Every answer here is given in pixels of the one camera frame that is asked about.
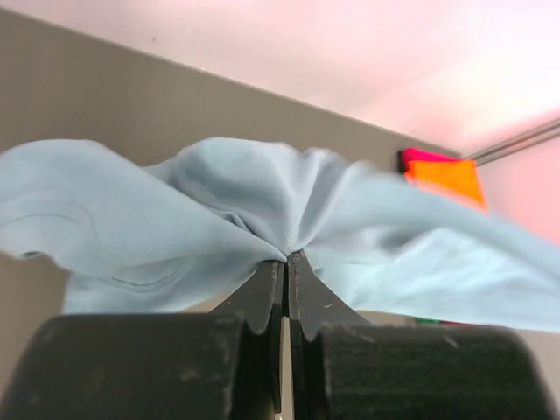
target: fabric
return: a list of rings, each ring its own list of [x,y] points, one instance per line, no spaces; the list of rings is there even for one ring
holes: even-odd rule
[[[215,138],[140,168],[98,143],[0,155],[0,249],[73,272],[66,313],[175,312],[303,249],[354,309],[560,331],[560,250],[329,150]]]
[[[432,153],[431,151],[418,149],[417,147],[409,147],[401,150],[399,153],[399,159],[404,165],[406,171],[410,169],[409,162],[412,160],[421,160],[424,162],[454,162],[460,160],[455,157],[449,157],[438,153]]]

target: wrinkled fabric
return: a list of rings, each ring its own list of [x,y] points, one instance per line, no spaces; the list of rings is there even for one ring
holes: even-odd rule
[[[180,311],[303,249],[354,309],[560,331],[556,246],[329,150],[27,143],[0,156],[0,249],[72,271],[66,313]]]

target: metal rod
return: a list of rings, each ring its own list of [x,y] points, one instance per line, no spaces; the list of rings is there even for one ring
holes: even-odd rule
[[[560,137],[560,118],[474,152],[465,158],[474,159],[478,166],[481,166],[558,137]]]

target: pink object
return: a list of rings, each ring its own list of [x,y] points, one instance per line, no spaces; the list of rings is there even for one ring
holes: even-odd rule
[[[407,170],[409,169],[409,162],[411,160],[423,160],[427,162],[455,162],[460,159],[456,157],[438,155],[437,153],[430,153],[429,151],[418,149],[416,147],[409,147],[401,152],[401,162]]]

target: cloth fold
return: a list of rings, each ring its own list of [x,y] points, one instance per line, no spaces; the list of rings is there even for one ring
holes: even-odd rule
[[[73,272],[66,313],[175,312],[303,249],[355,309],[560,331],[560,250],[329,150],[214,138],[140,168],[89,141],[0,155],[0,250]]]

